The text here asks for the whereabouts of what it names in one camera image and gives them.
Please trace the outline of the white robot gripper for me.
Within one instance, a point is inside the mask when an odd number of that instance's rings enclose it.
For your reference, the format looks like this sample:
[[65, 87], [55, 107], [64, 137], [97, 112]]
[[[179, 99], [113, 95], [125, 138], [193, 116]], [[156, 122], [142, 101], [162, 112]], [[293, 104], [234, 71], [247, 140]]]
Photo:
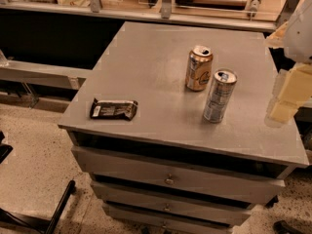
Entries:
[[264, 122], [272, 128], [289, 123], [312, 97], [312, 0], [304, 0], [289, 22], [284, 22], [265, 40], [268, 48], [284, 47], [285, 56], [296, 61], [290, 70], [276, 76]]

